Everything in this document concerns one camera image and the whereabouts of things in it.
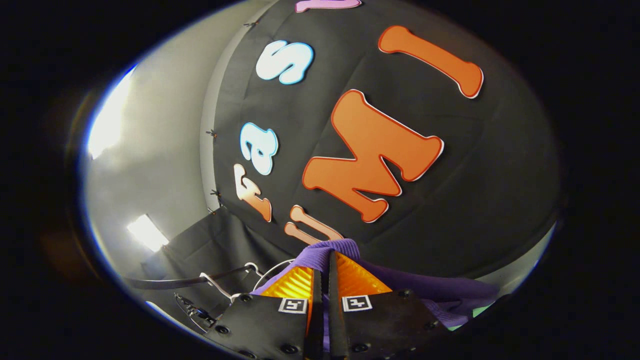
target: pink letter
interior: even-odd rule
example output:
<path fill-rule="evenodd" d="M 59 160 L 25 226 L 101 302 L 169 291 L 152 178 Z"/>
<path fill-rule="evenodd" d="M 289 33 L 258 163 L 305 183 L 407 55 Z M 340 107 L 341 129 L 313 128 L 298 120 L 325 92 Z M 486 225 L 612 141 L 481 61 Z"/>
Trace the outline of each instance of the pink letter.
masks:
<path fill-rule="evenodd" d="M 296 12 L 301 13 L 309 9 L 349 9 L 360 4 L 360 0 L 306 0 L 296 3 Z"/>

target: black screw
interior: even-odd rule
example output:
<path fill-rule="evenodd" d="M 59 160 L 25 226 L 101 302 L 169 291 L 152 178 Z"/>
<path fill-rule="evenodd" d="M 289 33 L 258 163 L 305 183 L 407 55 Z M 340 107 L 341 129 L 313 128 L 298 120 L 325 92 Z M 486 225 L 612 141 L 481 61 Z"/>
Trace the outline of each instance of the black screw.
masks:
<path fill-rule="evenodd" d="M 229 328 L 226 326 L 218 325 L 216 326 L 216 331 L 218 331 L 220 334 L 228 334 Z"/>
<path fill-rule="evenodd" d="M 365 352 L 369 349 L 369 346 L 366 344 L 358 344 L 353 347 L 353 352 Z"/>
<path fill-rule="evenodd" d="M 433 320 L 432 322 L 428 322 L 424 328 L 425 330 L 435 329 L 440 322 L 438 320 Z"/>
<path fill-rule="evenodd" d="M 298 348 L 293 346 L 293 345 L 289 345 L 289 344 L 285 344 L 282 345 L 280 347 L 280 350 L 282 350 L 283 353 L 285 354 L 295 354 L 298 352 Z"/>
<path fill-rule="evenodd" d="M 244 355 L 244 356 L 246 356 L 246 357 L 250 357 L 252 359 L 256 359 L 257 358 L 257 356 L 253 355 L 252 353 L 250 353 L 249 351 L 246 351 L 246 350 L 240 350 L 239 353 Z"/>

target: purple towel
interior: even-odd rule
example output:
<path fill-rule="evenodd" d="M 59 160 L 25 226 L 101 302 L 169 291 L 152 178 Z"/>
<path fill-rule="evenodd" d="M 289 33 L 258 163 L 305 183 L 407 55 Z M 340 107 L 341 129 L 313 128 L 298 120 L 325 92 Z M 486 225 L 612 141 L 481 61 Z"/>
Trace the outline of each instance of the purple towel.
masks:
<path fill-rule="evenodd" d="M 260 295 L 295 266 L 313 268 L 323 274 L 328 274 L 329 254 L 332 250 L 340 252 L 358 263 L 384 282 L 391 290 L 405 288 L 413 290 L 420 297 L 422 303 L 446 327 L 463 325 L 472 316 L 473 309 L 492 304 L 498 295 L 498 287 L 476 280 L 410 274 L 368 263 L 360 259 L 358 245 L 351 239 L 324 241 L 306 247 L 289 266 L 251 294 Z M 328 299 L 323 297 L 323 302 L 325 308 L 324 349 L 328 351 L 328 313 L 326 311 Z"/>

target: white wall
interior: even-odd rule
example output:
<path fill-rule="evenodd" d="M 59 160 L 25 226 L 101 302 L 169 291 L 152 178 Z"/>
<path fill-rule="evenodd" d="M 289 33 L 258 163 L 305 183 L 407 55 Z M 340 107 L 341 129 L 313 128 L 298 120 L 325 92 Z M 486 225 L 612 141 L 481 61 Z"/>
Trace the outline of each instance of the white wall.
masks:
<path fill-rule="evenodd" d="M 243 1 L 201 20 L 132 73 L 114 115 L 122 120 L 120 138 L 90 162 L 85 183 L 88 215 L 117 272 L 131 271 L 152 253 L 126 228 L 138 216 L 148 214 L 172 239 L 208 215 L 200 171 L 205 93 L 222 50 L 267 3 Z"/>

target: orange letter m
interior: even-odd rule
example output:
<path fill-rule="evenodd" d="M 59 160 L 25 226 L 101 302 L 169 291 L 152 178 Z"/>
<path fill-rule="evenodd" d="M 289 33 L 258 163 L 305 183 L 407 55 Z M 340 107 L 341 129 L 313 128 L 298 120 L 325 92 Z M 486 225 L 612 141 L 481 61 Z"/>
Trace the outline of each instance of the orange letter m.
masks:
<path fill-rule="evenodd" d="M 405 181 L 416 181 L 440 156 L 444 143 L 424 137 L 371 106 L 358 90 L 347 91 L 333 108 L 333 128 L 355 159 L 314 157 L 302 175 L 305 188 L 322 189 L 374 222 L 389 204 L 360 192 L 399 196 L 400 184 L 382 160 L 400 168 Z"/>

